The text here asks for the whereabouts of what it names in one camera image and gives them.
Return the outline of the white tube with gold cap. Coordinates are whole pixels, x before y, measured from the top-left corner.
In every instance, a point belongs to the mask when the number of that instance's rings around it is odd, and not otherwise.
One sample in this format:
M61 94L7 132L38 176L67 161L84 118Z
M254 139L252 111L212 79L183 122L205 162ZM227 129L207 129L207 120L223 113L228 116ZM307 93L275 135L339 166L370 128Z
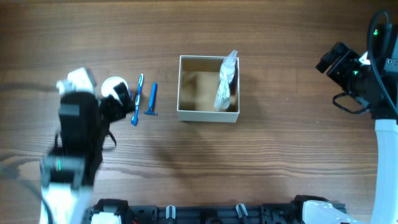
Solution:
M215 96L214 108L216 111L225 111L231 103L231 91L227 80L220 80Z

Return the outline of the blue spray bottle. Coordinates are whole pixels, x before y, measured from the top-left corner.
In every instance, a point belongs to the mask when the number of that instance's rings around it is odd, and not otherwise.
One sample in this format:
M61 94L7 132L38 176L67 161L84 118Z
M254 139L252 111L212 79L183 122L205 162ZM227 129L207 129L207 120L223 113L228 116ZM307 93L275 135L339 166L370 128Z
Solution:
M237 53L237 50L233 50L227 57L224 58L220 67L220 80L226 80L229 85L232 83L234 78Z

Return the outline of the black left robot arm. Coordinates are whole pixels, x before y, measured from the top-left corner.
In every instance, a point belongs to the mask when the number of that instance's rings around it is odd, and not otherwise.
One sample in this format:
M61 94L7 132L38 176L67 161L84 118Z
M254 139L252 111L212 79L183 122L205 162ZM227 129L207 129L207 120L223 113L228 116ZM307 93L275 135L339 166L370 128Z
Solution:
M112 122L133 111L127 86L104 98L88 91L61 95L61 130L49 154L40 162L42 207L40 223L81 223L92 198L96 172L103 160L103 143Z

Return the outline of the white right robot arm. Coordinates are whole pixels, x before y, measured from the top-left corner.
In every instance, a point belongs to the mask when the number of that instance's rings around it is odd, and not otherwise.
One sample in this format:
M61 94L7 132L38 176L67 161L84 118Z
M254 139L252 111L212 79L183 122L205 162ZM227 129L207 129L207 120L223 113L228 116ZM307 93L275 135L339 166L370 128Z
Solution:
M338 42L317 64L343 92L370 112L377 137L377 180L371 223L397 223L397 25L369 25L368 50Z

